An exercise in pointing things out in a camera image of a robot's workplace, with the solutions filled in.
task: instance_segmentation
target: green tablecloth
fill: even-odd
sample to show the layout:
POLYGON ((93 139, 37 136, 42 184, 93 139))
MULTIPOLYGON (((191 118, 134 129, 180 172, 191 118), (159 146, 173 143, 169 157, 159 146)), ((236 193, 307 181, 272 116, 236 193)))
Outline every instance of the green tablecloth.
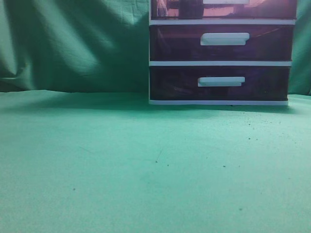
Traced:
POLYGON ((0 93, 1 233, 309 233, 311 97, 0 93))

